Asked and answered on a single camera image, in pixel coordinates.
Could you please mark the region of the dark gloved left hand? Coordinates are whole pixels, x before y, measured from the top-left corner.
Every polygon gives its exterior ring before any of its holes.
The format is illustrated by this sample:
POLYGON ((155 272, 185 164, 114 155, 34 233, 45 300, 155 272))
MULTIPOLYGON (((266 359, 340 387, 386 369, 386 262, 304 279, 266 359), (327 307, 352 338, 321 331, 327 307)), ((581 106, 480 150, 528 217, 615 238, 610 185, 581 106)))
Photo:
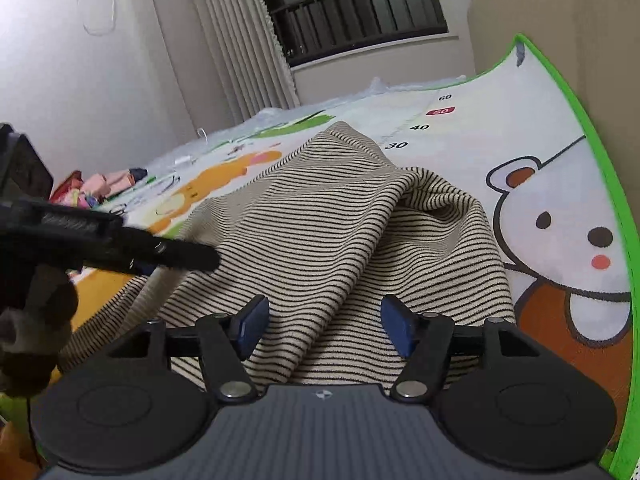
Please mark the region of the dark gloved left hand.
POLYGON ((1 392, 28 398, 49 385, 58 356, 72 336, 78 307, 66 272, 38 266, 23 302, 1 297, 1 392))

